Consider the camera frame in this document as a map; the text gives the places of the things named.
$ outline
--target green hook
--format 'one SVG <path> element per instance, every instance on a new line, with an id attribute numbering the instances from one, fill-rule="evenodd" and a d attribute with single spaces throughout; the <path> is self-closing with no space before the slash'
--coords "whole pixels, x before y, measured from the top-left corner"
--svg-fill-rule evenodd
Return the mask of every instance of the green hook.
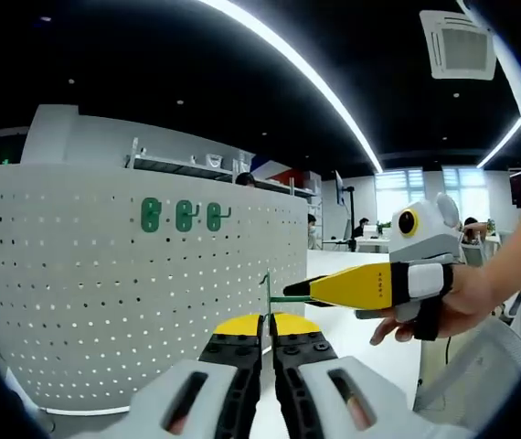
<path id="1" fill-rule="evenodd" d="M 199 215 L 199 205 L 196 204 L 196 211 L 193 211 L 191 201 L 182 199 L 175 207 L 175 226 L 177 230 L 187 232 L 193 226 L 193 218 Z"/>
<path id="2" fill-rule="evenodd" d="M 147 233 L 159 230 L 161 203 L 157 198 L 145 198 L 141 204 L 141 228 Z"/>
<path id="3" fill-rule="evenodd" d="M 220 230 L 221 219 L 230 218 L 232 208 L 228 208 L 228 214 L 222 215 L 222 207 L 218 203 L 209 203 L 207 205 L 207 229 L 209 231 Z"/>

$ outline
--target window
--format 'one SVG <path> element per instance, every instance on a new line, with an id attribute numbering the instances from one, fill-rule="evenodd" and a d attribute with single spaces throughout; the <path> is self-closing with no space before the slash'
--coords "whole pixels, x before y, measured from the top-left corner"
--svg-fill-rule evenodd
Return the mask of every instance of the window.
<path id="1" fill-rule="evenodd" d="M 422 169 L 404 169 L 375 175 L 377 220 L 389 222 L 409 203 L 425 199 Z"/>
<path id="2" fill-rule="evenodd" d="M 490 203 L 482 169 L 445 167 L 443 182 L 445 193 L 452 197 L 458 206 L 462 222 L 469 217 L 476 218 L 478 221 L 488 221 Z"/>

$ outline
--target white robot head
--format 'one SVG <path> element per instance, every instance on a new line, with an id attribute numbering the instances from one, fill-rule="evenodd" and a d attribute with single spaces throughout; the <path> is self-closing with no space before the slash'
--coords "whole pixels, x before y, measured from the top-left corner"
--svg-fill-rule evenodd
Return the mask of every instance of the white robot head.
<path id="1" fill-rule="evenodd" d="M 445 194 L 435 202 L 415 201 L 392 217 L 388 252 L 391 262 L 409 262 L 450 254 L 459 256 L 458 208 Z"/>

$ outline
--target ceiling air conditioner vent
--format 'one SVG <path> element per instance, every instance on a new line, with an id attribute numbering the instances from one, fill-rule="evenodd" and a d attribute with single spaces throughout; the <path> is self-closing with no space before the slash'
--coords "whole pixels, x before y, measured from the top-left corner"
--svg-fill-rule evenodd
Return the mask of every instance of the ceiling air conditioner vent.
<path id="1" fill-rule="evenodd" d="M 492 36 L 464 14 L 421 11 L 431 76 L 436 80 L 491 80 L 496 68 Z"/>

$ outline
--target person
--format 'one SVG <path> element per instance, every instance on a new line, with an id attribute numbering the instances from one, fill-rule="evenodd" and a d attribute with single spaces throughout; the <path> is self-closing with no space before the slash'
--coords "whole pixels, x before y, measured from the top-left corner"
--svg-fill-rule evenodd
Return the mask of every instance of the person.
<path id="1" fill-rule="evenodd" d="M 254 175 L 250 172 L 243 172 L 236 177 L 236 184 L 240 186 L 256 187 L 257 182 L 254 179 Z"/>
<path id="2" fill-rule="evenodd" d="M 464 244 L 481 244 L 486 240 L 488 233 L 488 224 L 478 222 L 474 217 L 468 217 L 463 222 L 463 239 Z"/>
<path id="3" fill-rule="evenodd" d="M 317 244 L 317 228 L 315 216 L 309 213 L 307 215 L 307 248 L 309 250 L 321 250 Z"/>
<path id="4" fill-rule="evenodd" d="M 352 238 L 357 238 L 359 236 L 364 236 L 364 226 L 368 225 L 370 220 L 368 218 L 363 218 L 358 222 L 358 227 L 354 229 L 352 232 Z"/>
<path id="5" fill-rule="evenodd" d="M 451 337 L 475 327 L 507 298 L 521 289 L 521 218 L 503 248 L 483 267 L 453 266 L 451 291 L 443 297 L 439 337 Z M 375 330 L 370 343 L 378 345 L 396 329 L 397 341 L 409 341 L 413 328 L 401 323 L 395 311 L 383 311 L 386 318 Z M 521 336 L 521 306 L 512 328 Z"/>

